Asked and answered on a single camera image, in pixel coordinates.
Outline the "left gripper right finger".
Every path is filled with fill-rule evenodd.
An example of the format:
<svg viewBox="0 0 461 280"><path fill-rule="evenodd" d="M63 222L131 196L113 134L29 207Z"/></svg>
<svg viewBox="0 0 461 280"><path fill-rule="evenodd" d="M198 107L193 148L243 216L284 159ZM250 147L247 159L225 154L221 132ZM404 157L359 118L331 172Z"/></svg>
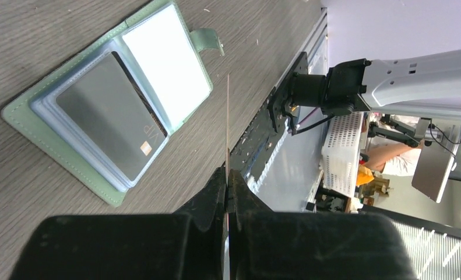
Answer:
<svg viewBox="0 0 461 280"><path fill-rule="evenodd" d="M390 219L378 214L275 212L228 173L231 279L415 279Z"/></svg>

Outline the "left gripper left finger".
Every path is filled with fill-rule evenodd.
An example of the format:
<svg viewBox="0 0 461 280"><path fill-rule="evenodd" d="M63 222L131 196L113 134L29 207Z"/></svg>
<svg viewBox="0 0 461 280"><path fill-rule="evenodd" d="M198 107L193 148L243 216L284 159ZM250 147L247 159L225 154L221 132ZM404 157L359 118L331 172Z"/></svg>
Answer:
<svg viewBox="0 0 461 280"><path fill-rule="evenodd" d="M12 279L222 279L226 172L173 213L43 220Z"/></svg>

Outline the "gold VIP card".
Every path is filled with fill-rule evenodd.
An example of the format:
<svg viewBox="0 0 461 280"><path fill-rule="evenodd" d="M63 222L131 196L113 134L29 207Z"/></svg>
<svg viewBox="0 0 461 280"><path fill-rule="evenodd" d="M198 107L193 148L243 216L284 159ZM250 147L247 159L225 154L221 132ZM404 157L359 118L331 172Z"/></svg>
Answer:
<svg viewBox="0 0 461 280"><path fill-rule="evenodd" d="M225 147L225 175L226 175L226 198L229 198L228 177L230 172L230 74L227 74L227 89L226 89L226 147ZM226 213L226 239L224 242L224 272L223 279L230 279L230 218Z"/></svg>

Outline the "dark grey VIP card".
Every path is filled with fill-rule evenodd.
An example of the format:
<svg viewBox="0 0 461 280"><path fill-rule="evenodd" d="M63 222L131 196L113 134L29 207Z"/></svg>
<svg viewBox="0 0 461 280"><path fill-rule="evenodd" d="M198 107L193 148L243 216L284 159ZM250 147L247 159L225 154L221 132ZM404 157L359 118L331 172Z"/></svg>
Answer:
<svg viewBox="0 0 461 280"><path fill-rule="evenodd" d="M116 51L58 94L55 102L129 187L137 184L168 135Z"/></svg>

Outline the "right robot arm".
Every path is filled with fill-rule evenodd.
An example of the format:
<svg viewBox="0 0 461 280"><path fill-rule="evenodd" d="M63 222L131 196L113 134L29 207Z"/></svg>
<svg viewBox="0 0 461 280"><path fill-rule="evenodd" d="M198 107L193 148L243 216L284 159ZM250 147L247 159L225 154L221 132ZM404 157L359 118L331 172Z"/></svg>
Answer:
<svg viewBox="0 0 461 280"><path fill-rule="evenodd" d="M406 59L365 58L342 62L325 75L308 72L301 52L282 83L270 94L268 112L293 119L294 106L315 107L326 116L354 112L461 121L461 50Z"/></svg>

